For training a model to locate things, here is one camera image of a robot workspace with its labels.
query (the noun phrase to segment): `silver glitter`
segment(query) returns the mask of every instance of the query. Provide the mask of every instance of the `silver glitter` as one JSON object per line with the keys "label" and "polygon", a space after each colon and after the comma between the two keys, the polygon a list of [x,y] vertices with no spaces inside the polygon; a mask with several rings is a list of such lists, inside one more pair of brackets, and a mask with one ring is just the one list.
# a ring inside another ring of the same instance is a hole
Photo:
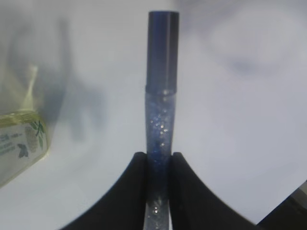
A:
{"label": "silver glitter", "polygon": [[146,139],[150,179],[144,225],[146,230],[168,229],[167,166],[171,156],[175,101],[174,95],[146,94]]}

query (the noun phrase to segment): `lip gloss tube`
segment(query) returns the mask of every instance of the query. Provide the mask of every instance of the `lip gloss tube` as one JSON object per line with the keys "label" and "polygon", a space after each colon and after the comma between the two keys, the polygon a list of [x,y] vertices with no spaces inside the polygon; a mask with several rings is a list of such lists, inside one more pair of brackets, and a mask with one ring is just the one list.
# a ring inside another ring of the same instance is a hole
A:
{"label": "lip gloss tube", "polygon": [[179,13],[152,11],[148,23],[145,96],[148,194],[145,230],[167,230],[167,174],[177,92]]}

